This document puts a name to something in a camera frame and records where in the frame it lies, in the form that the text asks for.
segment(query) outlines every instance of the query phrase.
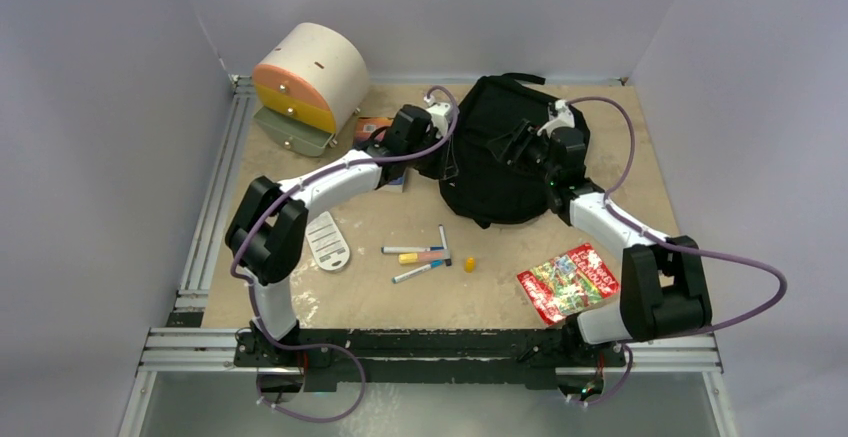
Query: gray wall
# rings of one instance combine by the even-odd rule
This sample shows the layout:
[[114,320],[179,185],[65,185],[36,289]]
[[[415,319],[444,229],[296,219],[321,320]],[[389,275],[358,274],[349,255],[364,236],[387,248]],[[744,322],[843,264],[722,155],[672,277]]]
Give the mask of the gray wall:
[[[773,311],[722,331],[743,435],[848,428],[848,0],[676,0],[633,81],[680,227],[790,279]],[[716,315],[768,274],[710,264]]]
[[0,435],[113,435],[228,106],[188,0],[0,0]]
[[629,75],[672,0],[192,0],[231,73],[295,25],[330,26],[380,79]]

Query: white marker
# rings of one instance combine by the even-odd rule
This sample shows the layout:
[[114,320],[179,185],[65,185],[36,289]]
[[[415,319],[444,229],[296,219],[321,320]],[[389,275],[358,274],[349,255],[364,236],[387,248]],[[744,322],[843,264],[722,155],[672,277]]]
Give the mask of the white marker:
[[424,272],[427,272],[428,270],[430,270],[434,267],[438,267],[438,266],[442,265],[443,263],[444,263],[443,260],[435,260],[433,262],[430,262],[427,265],[422,265],[421,267],[418,267],[415,270],[410,270],[409,272],[407,272],[405,274],[400,274],[397,277],[392,277],[392,283],[393,284],[399,284],[399,283],[403,282],[404,280],[411,279],[418,274],[423,274]]
[[442,250],[444,247],[380,247],[384,254],[412,254],[416,252],[429,252],[431,250]]
[[[442,225],[442,224],[439,224],[439,234],[441,234],[441,236],[442,236],[442,248],[447,250],[447,248],[448,248],[448,238],[445,237],[445,226]],[[453,261],[451,261],[450,257],[445,259],[445,264],[447,264],[448,267],[453,265]]]

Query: red package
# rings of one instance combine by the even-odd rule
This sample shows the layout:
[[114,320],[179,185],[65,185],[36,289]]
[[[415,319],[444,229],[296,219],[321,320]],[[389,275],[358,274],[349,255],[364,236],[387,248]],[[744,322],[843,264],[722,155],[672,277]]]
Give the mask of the red package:
[[612,297],[620,288],[591,244],[521,272],[518,282],[548,325]]

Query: wooden table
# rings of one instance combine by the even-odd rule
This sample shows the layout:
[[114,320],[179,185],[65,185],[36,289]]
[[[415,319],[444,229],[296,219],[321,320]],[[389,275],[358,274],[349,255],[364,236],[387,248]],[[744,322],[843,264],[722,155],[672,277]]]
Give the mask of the wooden table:
[[[470,85],[448,86],[458,100]],[[362,116],[393,116],[406,103],[423,105],[426,85],[375,85],[361,105]],[[636,129],[636,158],[630,177],[614,200],[636,218],[668,234],[677,226],[660,175],[645,119],[632,87],[544,86],[564,98],[609,97],[630,113]],[[592,141],[588,176],[602,187],[615,182],[626,162],[629,137],[619,113],[608,104],[582,103]],[[339,145],[314,159],[286,151],[251,123],[230,215],[247,185],[260,175],[281,180],[302,175],[343,155],[351,145],[351,119],[338,136]],[[319,328],[542,328],[516,274],[583,242],[598,250],[618,275],[617,256],[591,237],[547,213],[520,226],[480,229],[454,215],[442,200],[438,184],[410,171],[403,193],[370,192],[332,209],[352,256],[338,273],[318,269],[308,246],[291,275],[294,308],[304,327]],[[454,265],[441,267],[402,284],[391,278],[410,269],[380,247],[427,246],[440,242],[444,224]],[[474,257],[477,269],[466,273],[462,263]],[[232,253],[221,248],[209,292],[204,327],[239,328],[251,318],[243,283],[229,276]]]

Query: black fabric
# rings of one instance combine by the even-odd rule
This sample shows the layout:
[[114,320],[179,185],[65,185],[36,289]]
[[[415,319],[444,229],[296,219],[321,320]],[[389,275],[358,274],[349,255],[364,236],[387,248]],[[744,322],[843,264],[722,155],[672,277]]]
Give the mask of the black fabric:
[[[482,228],[493,223],[520,224],[547,210],[545,184],[495,160],[486,144],[509,134],[523,119],[536,125],[548,121],[548,104],[556,97],[518,83],[544,82],[527,74],[482,77],[459,104],[459,122],[452,145],[453,177],[439,182],[448,207],[457,215],[474,219]],[[578,128],[588,128],[578,110],[571,108]]]

